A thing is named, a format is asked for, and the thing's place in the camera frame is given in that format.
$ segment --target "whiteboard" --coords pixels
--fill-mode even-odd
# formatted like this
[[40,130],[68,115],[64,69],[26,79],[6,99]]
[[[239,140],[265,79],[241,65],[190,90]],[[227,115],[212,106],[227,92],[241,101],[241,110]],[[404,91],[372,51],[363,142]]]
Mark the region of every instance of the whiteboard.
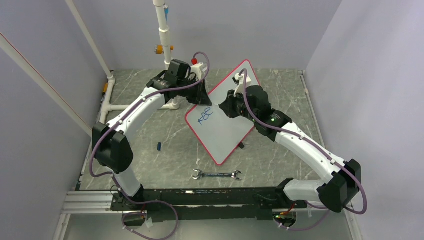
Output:
[[209,93],[212,106],[195,105],[185,115],[185,121],[217,165],[222,165],[253,129],[253,122],[239,116],[229,118],[218,106],[237,85],[233,77],[247,69],[251,86],[260,85],[249,60],[242,61]]

